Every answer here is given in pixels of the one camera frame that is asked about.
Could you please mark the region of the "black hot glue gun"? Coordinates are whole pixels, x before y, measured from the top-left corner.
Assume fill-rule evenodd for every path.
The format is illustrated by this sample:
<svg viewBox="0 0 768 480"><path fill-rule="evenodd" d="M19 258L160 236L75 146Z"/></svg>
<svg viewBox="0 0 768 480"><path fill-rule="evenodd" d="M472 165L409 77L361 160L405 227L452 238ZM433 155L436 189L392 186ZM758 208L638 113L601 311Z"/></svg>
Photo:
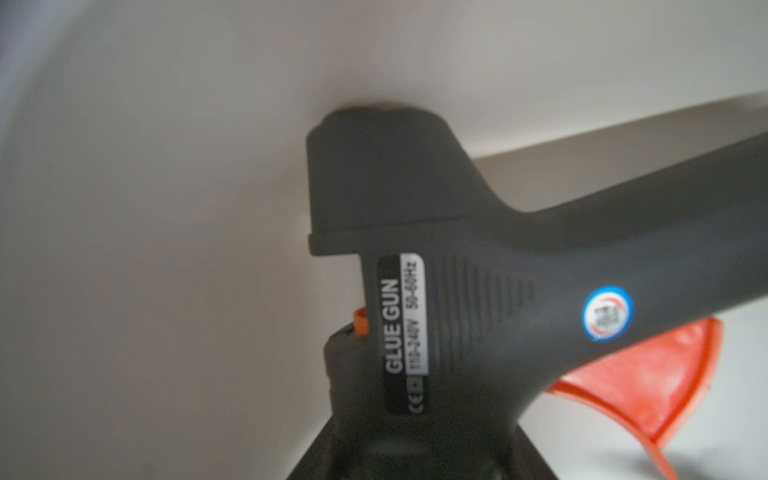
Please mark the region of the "black hot glue gun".
<svg viewBox="0 0 768 480"><path fill-rule="evenodd" d="M359 256L369 331L328 339L295 479L549 479L518 424L540 392L767 292L762 134L527 213L424 110L337 111L306 152L310 251Z"/></svg>

